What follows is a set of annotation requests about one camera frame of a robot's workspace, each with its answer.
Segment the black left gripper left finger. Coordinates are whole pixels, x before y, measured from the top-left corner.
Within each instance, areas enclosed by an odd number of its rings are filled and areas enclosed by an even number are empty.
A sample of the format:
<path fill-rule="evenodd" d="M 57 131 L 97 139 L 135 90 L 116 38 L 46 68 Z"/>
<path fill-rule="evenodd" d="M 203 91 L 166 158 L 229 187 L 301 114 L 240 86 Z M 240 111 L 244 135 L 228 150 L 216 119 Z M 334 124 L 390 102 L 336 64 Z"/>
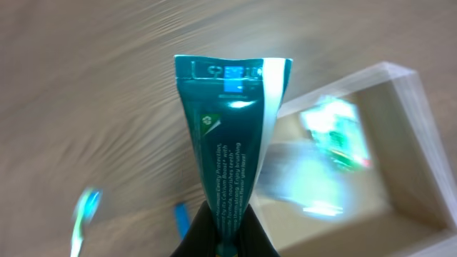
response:
<path fill-rule="evenodd" d="M 171 257 L 216 257 L 217 239 L 211 209 L 204 201 L 191 222 L 185 238 Z"/>

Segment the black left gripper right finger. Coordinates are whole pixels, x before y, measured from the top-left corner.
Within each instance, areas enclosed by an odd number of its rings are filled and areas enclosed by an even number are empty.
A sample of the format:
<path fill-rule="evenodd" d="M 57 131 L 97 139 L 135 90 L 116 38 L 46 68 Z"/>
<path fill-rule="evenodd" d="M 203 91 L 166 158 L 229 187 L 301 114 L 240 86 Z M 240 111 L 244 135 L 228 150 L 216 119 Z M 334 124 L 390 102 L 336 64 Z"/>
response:
<path fill-rule="evenodd" d="M 247 205 L 237 239 L 238 257 L 279 257 L 251 205 Z"/>

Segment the teal toothpaste tube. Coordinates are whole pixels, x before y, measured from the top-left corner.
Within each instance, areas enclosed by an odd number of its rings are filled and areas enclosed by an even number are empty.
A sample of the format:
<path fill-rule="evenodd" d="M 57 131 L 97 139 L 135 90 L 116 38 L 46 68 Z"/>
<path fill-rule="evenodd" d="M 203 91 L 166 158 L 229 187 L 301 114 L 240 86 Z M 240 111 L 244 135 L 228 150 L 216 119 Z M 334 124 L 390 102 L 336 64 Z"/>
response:
<path fill-rule="evenodd" d="M 236 256 L 241 227 L 288 86 L 292 59 L 176 55 L 176 87 L 219 240 Z"/>

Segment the green soap pack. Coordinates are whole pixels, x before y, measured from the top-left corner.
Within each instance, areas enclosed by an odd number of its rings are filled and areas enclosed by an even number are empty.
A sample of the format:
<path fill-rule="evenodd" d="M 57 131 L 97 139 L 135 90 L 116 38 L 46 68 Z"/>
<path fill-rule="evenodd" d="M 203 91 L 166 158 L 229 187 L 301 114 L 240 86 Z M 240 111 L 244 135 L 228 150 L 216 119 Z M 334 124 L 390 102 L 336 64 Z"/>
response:
<path fill-rule="evenodd" d="M 371 155 L 355 104 L 322 96 L 299 116 L 318 149 L 338 170 L 354 172 L 371 167 Z"/>

